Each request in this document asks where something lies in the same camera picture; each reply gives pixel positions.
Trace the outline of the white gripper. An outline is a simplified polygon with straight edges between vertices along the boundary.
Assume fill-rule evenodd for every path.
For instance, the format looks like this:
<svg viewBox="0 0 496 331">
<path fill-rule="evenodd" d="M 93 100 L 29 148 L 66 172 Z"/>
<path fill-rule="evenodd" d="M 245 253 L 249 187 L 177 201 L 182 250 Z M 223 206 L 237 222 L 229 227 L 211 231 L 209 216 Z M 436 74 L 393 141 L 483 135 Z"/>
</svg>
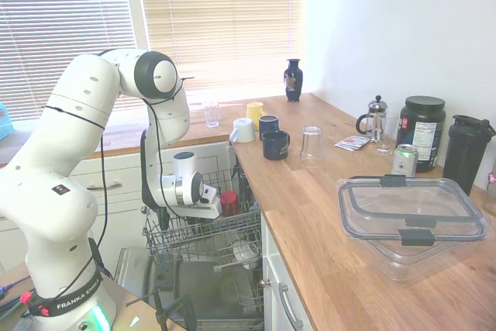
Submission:
<svg viewBox="0 0 496 331">
<path fill-rule="evenodd" d="M 181 217 L 217 219 L 222 214 L 222 206 L 220 198 L 214 197 L 211 203 L 198 203 L 196 205 L 176 207 L 175 212 Z"/>
</svg>

